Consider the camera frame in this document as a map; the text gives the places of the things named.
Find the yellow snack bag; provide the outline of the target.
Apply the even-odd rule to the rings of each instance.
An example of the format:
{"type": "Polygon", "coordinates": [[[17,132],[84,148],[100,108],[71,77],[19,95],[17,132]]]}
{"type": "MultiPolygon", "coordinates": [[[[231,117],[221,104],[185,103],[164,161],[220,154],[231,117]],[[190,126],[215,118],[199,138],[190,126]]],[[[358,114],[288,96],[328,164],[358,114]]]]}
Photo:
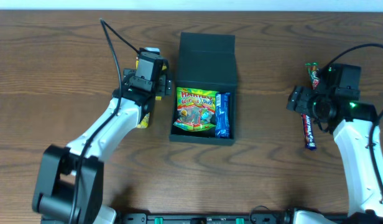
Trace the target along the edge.
{"type": "MultiPolygon", "coordinates": [[[[136,68],[138,68],[138,66],[139,66],[139,58],[136,58],[137,60],[136,60],[136,68]]],[[[155,100],[156,101],[161,101],[162,100],[162,97],[161,96],[156,96],[155,97],[155,100]]]]}

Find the green red Milo bar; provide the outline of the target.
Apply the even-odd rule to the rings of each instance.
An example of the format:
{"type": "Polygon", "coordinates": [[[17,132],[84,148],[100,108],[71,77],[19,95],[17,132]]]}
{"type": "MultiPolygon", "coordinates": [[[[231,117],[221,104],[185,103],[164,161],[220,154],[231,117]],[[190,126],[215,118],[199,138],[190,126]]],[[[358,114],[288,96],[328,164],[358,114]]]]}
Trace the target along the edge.
{"type": "Polygon", "coordinates": [[[318,72],[319,72],[318,64],[316,62],[306,63],[305,66],[307,68],[312,87],[313,89],[315,89],[320,82],[320,78],[318,77],[318,72]]]}

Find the purple Dairy Milk bar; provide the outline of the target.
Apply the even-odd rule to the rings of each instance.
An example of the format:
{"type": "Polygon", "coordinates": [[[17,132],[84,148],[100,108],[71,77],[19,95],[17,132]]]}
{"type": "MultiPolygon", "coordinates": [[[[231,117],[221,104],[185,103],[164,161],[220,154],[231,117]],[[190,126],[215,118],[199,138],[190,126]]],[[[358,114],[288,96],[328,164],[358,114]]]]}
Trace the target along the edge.
{"type": "Polygon", "coordinates": [[[303,136],[305,140],[305,148],[310,151],[316,150],[315,138],[313,135],[312,121],[311,117],[306,114],[302,114],[302,124],[303,124],[303,136]]]}

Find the yellow Mentos bottle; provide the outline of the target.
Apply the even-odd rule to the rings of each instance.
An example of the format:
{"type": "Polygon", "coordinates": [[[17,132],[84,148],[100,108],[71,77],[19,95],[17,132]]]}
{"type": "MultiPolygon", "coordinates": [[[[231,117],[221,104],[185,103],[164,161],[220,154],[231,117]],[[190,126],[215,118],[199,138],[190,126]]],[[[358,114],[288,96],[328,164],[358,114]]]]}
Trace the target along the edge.
{"type": "Polygon", "coordinates": [[[147,113],[147,114],[142,118],[142,120],[140,121],[140,123],[136,126],[136,128],[138,128],[138,129],[145,129],[145,128],[148,128],[148,127],[149,127],[149,121],[150,121],[150,113],[147,113]]]}

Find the Haribo gummy candy bag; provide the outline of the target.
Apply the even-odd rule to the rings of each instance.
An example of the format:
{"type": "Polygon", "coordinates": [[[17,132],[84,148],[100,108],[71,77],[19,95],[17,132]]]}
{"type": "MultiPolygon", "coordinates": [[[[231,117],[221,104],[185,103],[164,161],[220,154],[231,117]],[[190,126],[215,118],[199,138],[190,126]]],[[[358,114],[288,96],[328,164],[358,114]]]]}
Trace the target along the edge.
{"type": "Polygon", "coordinates": [[[216,113],[217,91],[177,87],[177,113],[174,126],[189,132],[209,130],[216,113]]]}

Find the dark green gift box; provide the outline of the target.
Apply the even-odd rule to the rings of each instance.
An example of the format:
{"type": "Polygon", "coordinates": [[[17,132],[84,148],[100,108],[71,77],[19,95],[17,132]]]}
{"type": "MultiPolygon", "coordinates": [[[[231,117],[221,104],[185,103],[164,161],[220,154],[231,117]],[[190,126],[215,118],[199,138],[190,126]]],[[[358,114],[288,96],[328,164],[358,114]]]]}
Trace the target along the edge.
{"type": "Polygon", "coordinates": [[[216,138],[215,128],[189,132],[171,126],[169,140],[232,146],[236,142],[238,71],[234,35],[182,32],[174,87],[229,93],[229,137],[216,138]]]}

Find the blue Oreo cookie pack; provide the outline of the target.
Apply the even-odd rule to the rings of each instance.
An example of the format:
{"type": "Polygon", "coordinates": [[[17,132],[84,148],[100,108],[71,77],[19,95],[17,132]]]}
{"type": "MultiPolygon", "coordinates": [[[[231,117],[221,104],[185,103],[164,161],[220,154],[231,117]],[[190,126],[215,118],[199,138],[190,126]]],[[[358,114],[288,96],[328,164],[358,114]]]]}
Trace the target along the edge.
{"type": "Polygon", "coordinates": [[[216,94],[216,138],[229,138],[230,125],[229,125],[229,98],[230,93],[217,93],[216,94]]]}

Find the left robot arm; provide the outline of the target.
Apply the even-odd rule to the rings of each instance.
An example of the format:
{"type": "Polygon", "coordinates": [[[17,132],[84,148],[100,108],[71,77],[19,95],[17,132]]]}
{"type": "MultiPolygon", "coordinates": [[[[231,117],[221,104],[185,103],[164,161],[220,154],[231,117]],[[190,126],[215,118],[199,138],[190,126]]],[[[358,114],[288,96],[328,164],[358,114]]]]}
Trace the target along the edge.
{"type": "Polygon", "coordinates": [[[103,205],[104,163],[156,99],[172,91],[169,64],[158,48],[141,48],[136,68],[123,75],[107,109],[81,136],[43,153],[32,199],[42,223],[120,223],[120,214],[103,205]]]}

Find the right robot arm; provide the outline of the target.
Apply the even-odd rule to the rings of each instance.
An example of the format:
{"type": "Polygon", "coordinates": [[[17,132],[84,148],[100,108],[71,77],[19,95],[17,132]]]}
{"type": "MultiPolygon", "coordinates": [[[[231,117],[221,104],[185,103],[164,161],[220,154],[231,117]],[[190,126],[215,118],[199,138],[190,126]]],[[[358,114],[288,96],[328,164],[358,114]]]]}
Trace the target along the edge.
{"type": "Polygon", "coordinates": [[[360,67],[306,65],[311,86],[296,86],[287,109],[303,118],[306,147],[316,149],[312,126],[329,133],[340,151],[349,209],[343,223],[383,223],[383,154],[374,105],[361,102],[360,67]]]}

